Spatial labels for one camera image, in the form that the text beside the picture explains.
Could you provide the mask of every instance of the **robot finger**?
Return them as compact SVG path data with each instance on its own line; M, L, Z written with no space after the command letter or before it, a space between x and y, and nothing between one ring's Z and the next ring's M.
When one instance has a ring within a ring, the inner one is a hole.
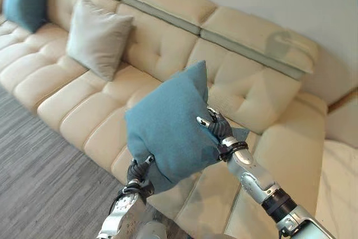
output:
M154 161L155 161L154 156L153 156L153 155L149 155L144 162L146 162L148 165L151 165Z
M202 126L206 127L206 128L209 128L209 125L211 122L207 121L207 120L204 120L203 118L201 117L196 117L196 121L201 124Z
M211 116L211 118L213 119L213 122L217 122L218 119L223 118L222 114L220 112L218 112L217 110L213 109L211 106L207 106L206 107L209 111L209 114Z

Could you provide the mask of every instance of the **sofa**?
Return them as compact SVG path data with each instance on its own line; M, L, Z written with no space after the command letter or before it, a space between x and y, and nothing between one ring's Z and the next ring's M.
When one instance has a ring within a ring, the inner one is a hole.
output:
M2 87L125 184L126 110L171 75L206 60L209 105L232 126L250 129L249 150L315 214L327 106L300 87L314 71L316 43L209 0L91 1L134 16L113 81L66 55L76 0L48 0L49 22L34 34L0 16ZM277 238L274 222L224 162L148 201L194 238Z

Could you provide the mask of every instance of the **teal throw pillow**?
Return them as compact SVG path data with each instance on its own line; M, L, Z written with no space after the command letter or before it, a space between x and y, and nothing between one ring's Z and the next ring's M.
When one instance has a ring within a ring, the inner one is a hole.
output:
M7 20L35 33L47 21L47 0L4 0L3 13Z
M153 154L149 170L155 193L217 162L218 141L200 126L196 117L210 119L205 61L190 66L161 84L126 115L128 149L144 161ZM238 140L249 130L234 129Z

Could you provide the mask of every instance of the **gray pillow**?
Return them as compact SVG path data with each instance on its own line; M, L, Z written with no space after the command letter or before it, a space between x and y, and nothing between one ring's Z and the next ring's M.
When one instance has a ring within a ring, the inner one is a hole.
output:
M73 11L67 54L112 81L131 30L133 16L120 16L78 0Z

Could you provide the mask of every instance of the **gray carpet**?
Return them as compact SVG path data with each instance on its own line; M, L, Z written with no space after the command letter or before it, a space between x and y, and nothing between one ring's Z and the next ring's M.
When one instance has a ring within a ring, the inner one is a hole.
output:
M0 87L0 238L96 238L119 182ZM171 239L187 238L147 206Z

